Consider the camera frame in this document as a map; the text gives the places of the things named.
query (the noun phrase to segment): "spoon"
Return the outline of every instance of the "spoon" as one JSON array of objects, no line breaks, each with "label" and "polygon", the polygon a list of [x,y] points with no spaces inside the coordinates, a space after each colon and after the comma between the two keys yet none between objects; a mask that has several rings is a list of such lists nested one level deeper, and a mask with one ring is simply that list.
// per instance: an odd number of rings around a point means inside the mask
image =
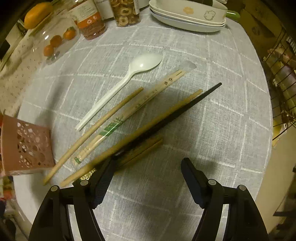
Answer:
[{"label": "spoon", "polygon": [[131,77],[139,72],[147,71],[157,66],[163,59],[161,54],[145,53],[133,59],[128,66],[128,72],[125,77],[119,81],[109,92],[107,92],[83,117],[79,124],[75,127],[76,130],[81,130],[87,122],[121,90],[131,79]]}]

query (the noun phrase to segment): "metal screw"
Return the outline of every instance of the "metal screw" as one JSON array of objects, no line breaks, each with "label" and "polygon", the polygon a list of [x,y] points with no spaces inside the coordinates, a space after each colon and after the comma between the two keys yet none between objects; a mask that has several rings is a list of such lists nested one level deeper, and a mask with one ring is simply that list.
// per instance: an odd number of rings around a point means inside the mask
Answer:
[{"label": "metal screw", "polygon": [[82,181],[80,182],[80,185],[81,185],[81,186],[86,186],[88,183],[89,183],[88,180],[82,180]]},{"label": "metal screw", "polygon": [[59,189],[58,186],[53,186],[53,187],[51,187],[50,190],[51,190],[52,192],[55,192],[55,191],[58,190],[58,189]]},{"label": "metal screw", "polygon": [[212,185],[212,186],[214,186],[214,185],[216,185],[216,181],[213,180],[213,179],[210,179],[210,180],[209,180],[209,184]]},{"label": "metal screw", "polygon": [[242,190],[242,191],[246,191],[246,190],[247,190],[246,186],[244,186],[244,185],[240,185],[239,188],[240,188],[240,190]]}]

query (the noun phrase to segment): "tablecloth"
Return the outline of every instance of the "tablecloth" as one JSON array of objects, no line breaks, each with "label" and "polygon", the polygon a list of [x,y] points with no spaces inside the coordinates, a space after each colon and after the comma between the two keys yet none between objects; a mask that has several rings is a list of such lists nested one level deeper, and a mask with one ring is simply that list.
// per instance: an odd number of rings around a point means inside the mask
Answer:
[{"label": "tablecloth", "polygon": [[[227,19],[216,33],[195,33],[164,25],[141,12],[142,21],[125,28],[108,22],[99,38],[83,37],[56,63],[39,69],[25,93],[18,117],[48,126],[56,161],[92,124],[128,94],[152,86],[182,60],[197,65],[134,114],[84,163],[148,123],[197,89],[222,86],[168,124],[160,133],[164,144],[134,166],[116,174],[95,216],[106,240],[191,240],[202,215],[180,170],[184,157],[220,184],[259,190],[271,152],[271,102],[265,75],[243,28]],[[89,109],[125,75],[132,58],[162,53],[159,66],[135,75],[81,132],[74,130]],[[76,170],[68,161],[50,185]],[[50,185],[43,174],[15,176],[17,201],[33,222]],[[80,240],[74,208],[69,207],[73,234]],[[227,217],[223,208],[217,240]]]}]

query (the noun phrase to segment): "round table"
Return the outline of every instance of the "round table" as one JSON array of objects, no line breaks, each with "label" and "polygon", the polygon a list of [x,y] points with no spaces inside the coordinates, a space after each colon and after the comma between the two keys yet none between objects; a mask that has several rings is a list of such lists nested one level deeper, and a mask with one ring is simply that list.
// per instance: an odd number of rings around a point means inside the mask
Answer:
[{"label": "round table", "polygon": [[[227,19],[216,33],[194,33],[163,25],[149,10],[142,21],[117,28],[110,21],[102,36],[83,37],[56,63],[39,69],[25,93],[18,117],[48,126],[57,161],[87,128],[128,94],[152,86],[183,60],[197,68],[168,87],[134,114],[86,159],[111,147],[198,89],[222,86],[164,127],[164,144],[134,166],[116,174],[105,199],[94,213],[107,240],[191,240],[202,209],[194,203],[180,169],[189,157],[195,167],[221,185],[247,186],[256,197],[271,152],[271,103],[265,75],[243,28]],[[132,58],[144,52],[162,53],[159,66],[135,75],[81,132],[74,127],[89,109],[126,73]],[[43,174],[15,176],[17,201],[33,222],[54,184],[77,167],[68,160],[43,187]],[[74,209],[72,229],[80,240]],[[223,209],[217,240],[227,217]]]}]

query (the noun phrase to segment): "wire rack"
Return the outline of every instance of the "wire rack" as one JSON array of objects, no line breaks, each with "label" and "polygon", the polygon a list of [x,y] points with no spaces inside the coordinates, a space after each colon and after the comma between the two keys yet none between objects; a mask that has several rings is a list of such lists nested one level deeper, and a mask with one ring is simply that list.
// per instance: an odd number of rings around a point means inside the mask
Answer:
[{"label": "wire rack", "polygon": [[285,28],[264,57],[263,68],[271,98],[275,140],[290,127],[296,128],[296,44]]}]

